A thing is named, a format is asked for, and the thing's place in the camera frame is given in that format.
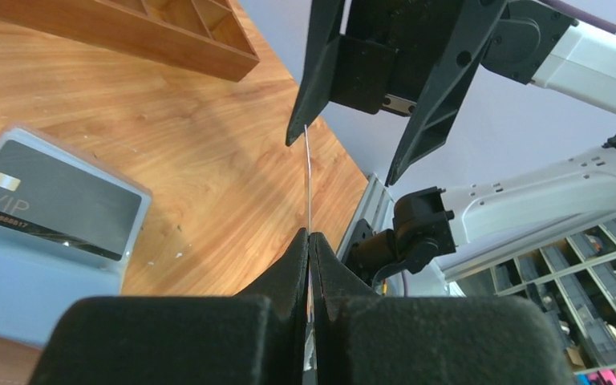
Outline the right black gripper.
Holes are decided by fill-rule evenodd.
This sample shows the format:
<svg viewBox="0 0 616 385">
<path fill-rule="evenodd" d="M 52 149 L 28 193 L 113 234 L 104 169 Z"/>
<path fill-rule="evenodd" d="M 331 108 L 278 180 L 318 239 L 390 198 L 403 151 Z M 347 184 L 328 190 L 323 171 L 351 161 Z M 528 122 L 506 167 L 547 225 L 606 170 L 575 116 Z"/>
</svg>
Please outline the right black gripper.
<svg viewBox="0 0 616 385">
<path fill-rule="evenodd" d="M 411 116 L 385 185 L 443 146 L 506 1 L 312 1 L 291 146 L 328 103 Z"/>
</svg>

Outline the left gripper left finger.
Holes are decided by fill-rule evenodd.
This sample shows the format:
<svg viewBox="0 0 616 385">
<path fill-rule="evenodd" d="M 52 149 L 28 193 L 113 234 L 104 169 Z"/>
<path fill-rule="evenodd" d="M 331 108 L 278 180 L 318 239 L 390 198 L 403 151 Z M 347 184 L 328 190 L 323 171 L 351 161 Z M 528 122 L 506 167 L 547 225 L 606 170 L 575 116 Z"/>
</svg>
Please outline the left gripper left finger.
<svg viewBox="0 0 616 385">
<path fill-rule="evenodd" d="M 60 318 L 33 384 L 299 384 L 309 235 L 228 297 L 93 297 Z"/>
</svg>

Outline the black VIP credit card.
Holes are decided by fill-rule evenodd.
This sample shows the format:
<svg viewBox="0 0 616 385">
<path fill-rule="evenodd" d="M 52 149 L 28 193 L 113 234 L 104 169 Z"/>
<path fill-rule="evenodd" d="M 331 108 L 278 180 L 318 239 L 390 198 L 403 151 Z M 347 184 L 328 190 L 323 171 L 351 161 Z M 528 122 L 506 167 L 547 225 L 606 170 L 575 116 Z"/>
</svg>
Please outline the black VIP credit card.
<svg viewBox="0 0 616 385">
<path fill-rule="evenodd" d="M 121 261 L 147 195 L 90 168 L 6 140 L 0 145 L 0 226 Z"/>
</svg>

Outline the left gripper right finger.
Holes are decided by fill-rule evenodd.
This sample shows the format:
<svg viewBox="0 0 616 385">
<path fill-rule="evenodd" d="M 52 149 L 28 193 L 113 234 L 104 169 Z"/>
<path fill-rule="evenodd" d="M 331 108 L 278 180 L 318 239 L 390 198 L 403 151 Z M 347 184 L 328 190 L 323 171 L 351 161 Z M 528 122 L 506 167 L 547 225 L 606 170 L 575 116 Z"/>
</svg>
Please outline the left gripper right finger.
<svg viewBox="0 0 616 385">
<path fill-rule="evenodd" d="M 312 233 L 320 384 L 573 384 L 553 327 L 519 297 L 384 297 Z"/>
</svg>

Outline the pink card holder wallet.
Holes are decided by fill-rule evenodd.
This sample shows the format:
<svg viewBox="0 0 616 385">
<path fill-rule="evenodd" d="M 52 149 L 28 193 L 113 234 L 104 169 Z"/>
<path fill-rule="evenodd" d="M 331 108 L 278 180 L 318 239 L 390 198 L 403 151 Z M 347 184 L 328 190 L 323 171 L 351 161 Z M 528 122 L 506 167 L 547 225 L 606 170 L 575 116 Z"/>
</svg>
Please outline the pink card holder wallet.
<svg viewBox="0 0 616 385">
<path fill-rule="evenodd" d="M 0 226 L 0 384 L 24 384 L 63 313 L 81 299 L 120 294 L 128 263 L 152 203 L 152 192 L 111 165 L 22 124 L 0 133 L 147 195 L 121 261 L 30 237 Z"/>
</svg>

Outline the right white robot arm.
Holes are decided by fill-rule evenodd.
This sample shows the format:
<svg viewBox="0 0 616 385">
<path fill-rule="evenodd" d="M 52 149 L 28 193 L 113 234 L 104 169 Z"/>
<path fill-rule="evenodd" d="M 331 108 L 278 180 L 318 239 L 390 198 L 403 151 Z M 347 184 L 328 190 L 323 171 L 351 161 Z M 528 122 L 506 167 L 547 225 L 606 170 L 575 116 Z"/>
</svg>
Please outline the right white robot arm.
<svg viewBox="0 0 616 385">
<path fill-rule="evenodd" d="M 336 104 L 324 118 L 363 175 L 387 175 L 404 119 Z M 412 165 L 390 193 L 500 181 L 584 152 L 615 132 L 613 113 L 481 69 L 448 142 Z"/>
</svg>

